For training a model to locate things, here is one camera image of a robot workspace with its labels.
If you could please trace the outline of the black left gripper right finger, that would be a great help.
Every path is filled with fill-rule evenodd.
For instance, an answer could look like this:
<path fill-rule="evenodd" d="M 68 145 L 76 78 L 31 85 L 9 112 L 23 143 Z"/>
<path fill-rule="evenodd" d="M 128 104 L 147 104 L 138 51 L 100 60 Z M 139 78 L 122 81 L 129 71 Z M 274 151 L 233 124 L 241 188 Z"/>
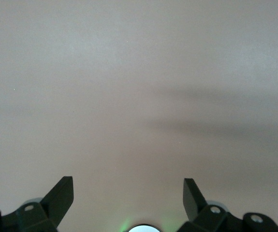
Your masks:
<path fill-rule="evenodd" d="M 239 219 L 223 207 L 206 201 L 192 178 L 183 183 L 183 205 L 188 217 L 179 232 L 278 232 L 272 218 L 260 213 L 246 213 Z"/>

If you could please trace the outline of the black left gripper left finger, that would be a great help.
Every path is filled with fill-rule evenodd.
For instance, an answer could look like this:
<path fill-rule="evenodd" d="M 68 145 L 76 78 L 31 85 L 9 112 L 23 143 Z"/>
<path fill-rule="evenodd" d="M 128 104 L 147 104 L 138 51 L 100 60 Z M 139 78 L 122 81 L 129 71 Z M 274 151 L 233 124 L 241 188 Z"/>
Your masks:
<path fill-rule="evenodd" d="M 73 178 L 64 176 L 39 202 L 28 202 L 7 215 L 0 211 L 0 232 L 56 232 L 73 199 Z"/>

